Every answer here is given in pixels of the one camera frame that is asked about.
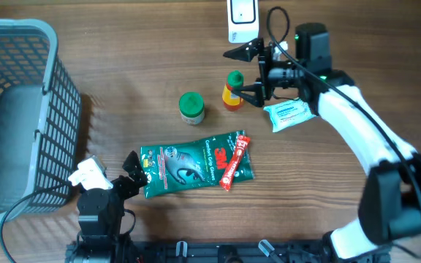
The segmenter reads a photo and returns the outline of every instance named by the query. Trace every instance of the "green bottle cap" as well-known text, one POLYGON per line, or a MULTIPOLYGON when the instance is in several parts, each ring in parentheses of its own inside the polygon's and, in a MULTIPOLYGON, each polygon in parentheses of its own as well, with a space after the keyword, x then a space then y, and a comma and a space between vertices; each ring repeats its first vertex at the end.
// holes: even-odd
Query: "green bottle cap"
POLYGON ((195 118, 204 111, 204 99, 197 92, 186 92, 180 98, 180 111, 188 118, 195 118))
POLYGON ((243 74, 238 70, 228 74, 227 83, 232 88, 241 88, 243 86, 243 74))

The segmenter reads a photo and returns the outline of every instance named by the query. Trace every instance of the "white packet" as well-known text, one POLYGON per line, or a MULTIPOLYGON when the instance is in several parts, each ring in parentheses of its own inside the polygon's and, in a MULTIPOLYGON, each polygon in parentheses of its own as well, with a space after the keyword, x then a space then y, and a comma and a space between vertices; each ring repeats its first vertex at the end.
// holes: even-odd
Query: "white packet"
POLYGON ((308 103, 301 100, 289 100, 279 104, 266 106, 273 124, 272 132, 279 132, 287 127, 297 125, 313 117, 308 103))

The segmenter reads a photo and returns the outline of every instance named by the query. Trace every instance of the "red candy wrapper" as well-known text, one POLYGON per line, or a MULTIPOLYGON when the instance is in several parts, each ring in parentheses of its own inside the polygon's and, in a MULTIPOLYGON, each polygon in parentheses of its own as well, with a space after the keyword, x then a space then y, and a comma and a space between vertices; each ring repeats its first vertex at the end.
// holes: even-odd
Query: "red candy wrapper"
POLYGON ((233 176, 235 175, 235 171, 243 158, 243 154, 248 147, 249 141, 249 137, 238 135, 237 145, 235 151, 233 152, 233 157, 227 165, 224 175, 222 175, 222 179, 220 180, 220 186, 227 191, 229 191, 232 186, 233 176))

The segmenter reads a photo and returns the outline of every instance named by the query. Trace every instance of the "plastic basket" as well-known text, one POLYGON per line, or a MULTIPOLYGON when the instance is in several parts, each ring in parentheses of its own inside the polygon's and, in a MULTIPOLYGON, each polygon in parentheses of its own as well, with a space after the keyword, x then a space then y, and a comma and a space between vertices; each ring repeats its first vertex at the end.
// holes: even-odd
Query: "plastic basket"
MULTIPOLYGON (((47 23, 0 20, 0 220, 20 198, 72 173, 81 101, 57 52, 47 23)), ((37 195, 9 219, 57 210, 70 190, 37 195)))

